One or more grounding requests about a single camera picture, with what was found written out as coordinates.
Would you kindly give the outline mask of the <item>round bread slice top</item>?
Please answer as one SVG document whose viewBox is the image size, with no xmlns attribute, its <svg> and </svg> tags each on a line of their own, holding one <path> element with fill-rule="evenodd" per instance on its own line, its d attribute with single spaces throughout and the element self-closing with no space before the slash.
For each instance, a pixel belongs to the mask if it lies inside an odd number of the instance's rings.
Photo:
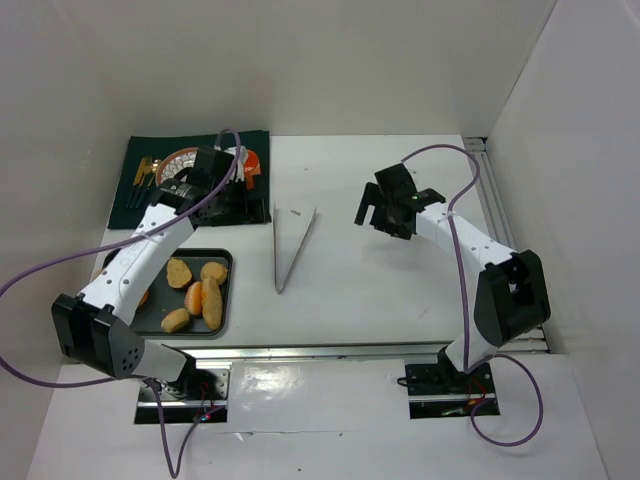
<svg viewBox="0 0 640 480">
<path fill-rule="evenodd" d="M 166 265 L 167 283 L 172 289 L 183 290 L 193 282 L 189 266 L 181 259 L 170 258 Z"/>
</svg>

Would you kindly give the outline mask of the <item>long bread roll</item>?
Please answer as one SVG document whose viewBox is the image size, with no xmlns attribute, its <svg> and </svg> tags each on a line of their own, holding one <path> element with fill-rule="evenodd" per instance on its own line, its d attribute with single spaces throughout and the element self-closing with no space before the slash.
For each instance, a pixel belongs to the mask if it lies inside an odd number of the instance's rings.
<svg viewBox="0 0 640 480">
<path fill-rule="evenodd" d="M 223 300 L 219 285 L 212 278 L 202 281 L 202 317 L 211 331 L 222 323 Z"/>
</svg>

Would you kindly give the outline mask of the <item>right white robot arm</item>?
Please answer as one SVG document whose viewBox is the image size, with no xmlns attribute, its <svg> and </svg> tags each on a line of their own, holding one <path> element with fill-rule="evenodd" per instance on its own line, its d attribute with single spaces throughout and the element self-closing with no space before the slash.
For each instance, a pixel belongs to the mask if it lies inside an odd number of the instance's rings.
<svg viewBox="0 0 640 480">
<path fill-rule="evenodd" d="M 530 250 L 504 246 L 467 220 L 447 210 L 446 198 L 433 189 L 419 191 L 403 164 L 375 173 L 365 184 L 355 217 L 392 237 L 417 235 L 462 261 L 469 325 L 440 350 L 436 378 L 445 385 L 465 380 L 481 360 L 551 316 L 541 259 Z"/>
</svg>

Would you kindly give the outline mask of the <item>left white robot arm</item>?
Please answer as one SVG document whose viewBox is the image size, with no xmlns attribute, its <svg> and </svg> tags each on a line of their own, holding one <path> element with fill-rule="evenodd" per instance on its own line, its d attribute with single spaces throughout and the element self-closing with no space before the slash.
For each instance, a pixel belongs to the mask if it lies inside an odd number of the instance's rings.
<svg viewBox="0 0 640 480">
<path fill-rule="evenodd" d="M 214 374 L 193 356 L 143 339 L 131 323 L 143 294 L 173 253 L 198 227 L 199 218 L 232 186 L 247 150 L 201 147 L 193 167 L 162 182 L 139 226 L 115 246 L 104 270 L 76 296 L 60 295 L 51 312 L 62 353 L 112 379 L 149 378 L 179 397 L 214 386 Z"/>
</svg>

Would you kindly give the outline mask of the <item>round bread bun right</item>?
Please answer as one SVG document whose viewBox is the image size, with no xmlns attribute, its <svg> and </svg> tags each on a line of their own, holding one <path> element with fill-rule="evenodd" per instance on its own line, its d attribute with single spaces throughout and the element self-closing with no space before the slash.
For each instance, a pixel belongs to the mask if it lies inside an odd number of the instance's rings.
<svg viewBox="0 0 640 480">
<path fill-rule="evenodd" d="M 219 262 L 207 262 L 200 270 L 200 279 L 205 281 L 212 278 L 217 285 L 225 283 L 228 277 L 228 267 Z"/>
</svg>

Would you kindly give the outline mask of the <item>bread piece bottom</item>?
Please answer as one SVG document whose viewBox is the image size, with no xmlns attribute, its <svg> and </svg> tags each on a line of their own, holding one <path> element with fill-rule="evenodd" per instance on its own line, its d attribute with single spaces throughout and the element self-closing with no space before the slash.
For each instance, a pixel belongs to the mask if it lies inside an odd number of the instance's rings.
<svg viewBox="0 0 640 480">
<path fill-rule="evenodd" d="M 187 309 L 181 308 L 170 312 L 162 321 L 161 329 L 168 334 L 176 333 L 190 323 L 190 314 Z"/>
</svg>

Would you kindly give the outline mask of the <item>orange mug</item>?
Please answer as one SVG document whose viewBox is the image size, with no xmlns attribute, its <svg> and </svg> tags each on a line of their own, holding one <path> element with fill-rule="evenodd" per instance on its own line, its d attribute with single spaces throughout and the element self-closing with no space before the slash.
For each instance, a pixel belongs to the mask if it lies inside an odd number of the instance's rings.
<svg viewBox="0 0 640 480">
<path fill-rule="evenodd" d="M 247 150 L 243 157 L 243 175 L 252 177 L 261 174 L 261 164 L 258 155 L 252 150 Z"/>
</svg>

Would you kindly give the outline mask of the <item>patterned ceramic plate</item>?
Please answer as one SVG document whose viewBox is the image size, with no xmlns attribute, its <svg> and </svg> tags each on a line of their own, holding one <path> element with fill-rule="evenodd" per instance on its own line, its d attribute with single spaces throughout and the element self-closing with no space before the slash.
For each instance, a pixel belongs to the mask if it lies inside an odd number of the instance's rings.
<svg viewBox="0 0 640 480">
<path fill-rule="evenodd" d="M 156 170 L 156 185 L 159 186 L 165 180 L 174 178 L 185 168 L 192 168 L 195 163 L 197 151 L 197 147 L 188 147 L 180 149 L 167 156 Z"/>
</svg>

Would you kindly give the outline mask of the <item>gold knife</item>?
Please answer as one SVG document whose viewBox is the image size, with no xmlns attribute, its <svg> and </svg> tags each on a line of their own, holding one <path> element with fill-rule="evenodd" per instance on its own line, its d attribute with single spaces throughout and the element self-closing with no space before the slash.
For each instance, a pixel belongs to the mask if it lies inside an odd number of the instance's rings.
<svg viewBox="0 0 640 480">
<path fill-rule="evenodd" d="M 141 207 L 143 205 L 147 195 L 150 193 L 155 180 L 156 171 L 160 164 L 161 164 L 160 159 L 154 159 L 150 165 L 149 171 L 145 174 L 143 178 L 141 190 L 139 192 L 139 196 L 137 199 L 137 203 L 136 203 L 137 207 Z"/>
</svg>

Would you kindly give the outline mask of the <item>gold fork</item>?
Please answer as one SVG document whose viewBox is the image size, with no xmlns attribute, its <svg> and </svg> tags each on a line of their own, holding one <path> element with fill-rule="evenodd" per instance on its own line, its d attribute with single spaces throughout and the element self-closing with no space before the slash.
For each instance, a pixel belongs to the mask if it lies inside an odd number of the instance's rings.
<svg viewBox="0 0 640 480">
<path fill-rule="evenodd" d="M 143 178 L 145 176 L 145 174 L 149 171 L 150 169 L 150 165 L 152 163 L 152 158 L 150 156 L 145 156 L 141 159 L 139 167 L 138 167 L 138 171 L 135 175 L 134 178 L 134 182 L 133 182 L 133 186 L 131 189 L 131 192 L 129 194 L 129 198 L 127 201 L 127 208 L 128 209 L 133 209 L 135 206 L 135 203 L 137 201 L 137 197 L 139 195 L 139 191 L 141 189 L 142 183 L 143 183 Z"/>
</svg>

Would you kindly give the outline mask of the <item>orange glazed bun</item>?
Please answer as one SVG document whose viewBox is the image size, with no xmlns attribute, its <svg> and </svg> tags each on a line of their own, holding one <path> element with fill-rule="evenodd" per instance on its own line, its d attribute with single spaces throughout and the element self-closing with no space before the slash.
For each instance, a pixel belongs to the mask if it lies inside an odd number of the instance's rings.
<svg viewBox="0 0 640 480">
<path fill-rule="evenodd" d="M 185 309 L 191 316 L 202 314 L 202 282 L 192 283 L 186 291 L 184 300 Z"/>
</svg>

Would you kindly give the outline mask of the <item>dark green cloth mat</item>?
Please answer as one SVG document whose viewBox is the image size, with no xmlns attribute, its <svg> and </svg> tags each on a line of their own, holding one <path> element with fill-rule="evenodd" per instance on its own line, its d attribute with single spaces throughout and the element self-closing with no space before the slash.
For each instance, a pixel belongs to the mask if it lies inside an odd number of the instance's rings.
<svg viewBox="0 0 640 480">
<path fill-rule="evenodd" d="M 269 213 L 269 133 L 264 130 L 239 134 L 249 157 L 238 164 L 238 172 L 227 186 L 195 215 L 197 226 L 263 224 Z M 212 148 L 216 136 L 132 137 L 111 210 L 108 228 L 132 230 L 139 226 L 146 208 L 159 197 L 162 181 L 187 181 L 202 150 Z"/>
</svg>

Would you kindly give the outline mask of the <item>black tray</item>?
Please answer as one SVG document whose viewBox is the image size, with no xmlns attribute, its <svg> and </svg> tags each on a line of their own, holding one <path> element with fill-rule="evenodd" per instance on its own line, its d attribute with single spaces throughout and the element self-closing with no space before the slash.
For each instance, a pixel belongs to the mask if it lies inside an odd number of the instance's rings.
<svg viewBox="0 0 640 480">
<path fill-rule="evenodd" d="M 192 282 L 188 286 L 173 288 L 167 279 L 167 263 L 152 281 L 143 297 L 141 305 L 136 310 L 131 328 L 141 336 L 161 338 L 174 337 L 207 337 L 218 335 L 226 322 L 227 299 L 230 293 L 233 257 L 225 249 L 177 249 L 171 259 L 182 261 L 192 274 Z M 218 286 L 220 291 L 219 305 L 220 319 L 214 323 L 205 320 L 201 315 L 191 315 L 189 322 L 176 332 L 166 332 L 161 321 L 171 312 L 185 307 L 188 289 L 201 280 L 203 270 L 213 264 L 226 268 L 226 278 Z"/>
</svg>

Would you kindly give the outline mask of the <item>aluminium rail frame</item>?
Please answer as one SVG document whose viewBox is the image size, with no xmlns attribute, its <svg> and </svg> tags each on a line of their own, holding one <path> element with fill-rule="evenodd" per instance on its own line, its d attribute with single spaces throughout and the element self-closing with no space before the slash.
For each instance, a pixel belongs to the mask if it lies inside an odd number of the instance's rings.
<svg viewBox="0 0 640 480">
<path fill-rule="evenodd" d="M 271 199 L 300 211 L 275 226 L 201 228 L 191 248 L 233 258 L 227 319 L 190 348 L 444 344 L 462 331 L 454 260 L 421 238 L 356 225 L 367 182 L 404 162 L 494 239 L 513 235 L 484 143 L 458 135 L 274 136 Z M 272 236 L 280 231 L 279 239 Z"/>
</svg>

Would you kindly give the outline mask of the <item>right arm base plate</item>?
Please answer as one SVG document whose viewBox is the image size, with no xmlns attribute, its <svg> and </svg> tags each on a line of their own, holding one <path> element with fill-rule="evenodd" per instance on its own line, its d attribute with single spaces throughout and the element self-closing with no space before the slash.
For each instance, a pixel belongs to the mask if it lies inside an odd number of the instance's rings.
<svg viewBox="0 0 640 480">
<path fill-rule="evenodd" d="M 408 395 L 413 420 L 469 417 L 474 408 L 478 416 L 498 416 L 500 409 L 489 365 L 470 377 L 446 383 L 436 364 L 407 364 L 405 375 L 397 380 Z"/>
</svg>

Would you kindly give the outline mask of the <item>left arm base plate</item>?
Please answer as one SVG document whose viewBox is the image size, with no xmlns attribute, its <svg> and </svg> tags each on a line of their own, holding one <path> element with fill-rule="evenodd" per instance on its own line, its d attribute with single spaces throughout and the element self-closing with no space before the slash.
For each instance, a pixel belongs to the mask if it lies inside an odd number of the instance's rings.
<svg viewBox="0 0 640 480">
<path fill-rule="evenodd" d="M 154 380 L 154 387 L 142 383 L 138 391 L 134 423 L 158 425 L 158 405 L 161 405 L 164 421 L 168 425 L 187 425 L 195 419 L 203 424 L 226 423 L 230 366 L 215 364 L 207 372 L 188 391 L 180 391 L 174 385 L 159 380 Z"/>
</svg>

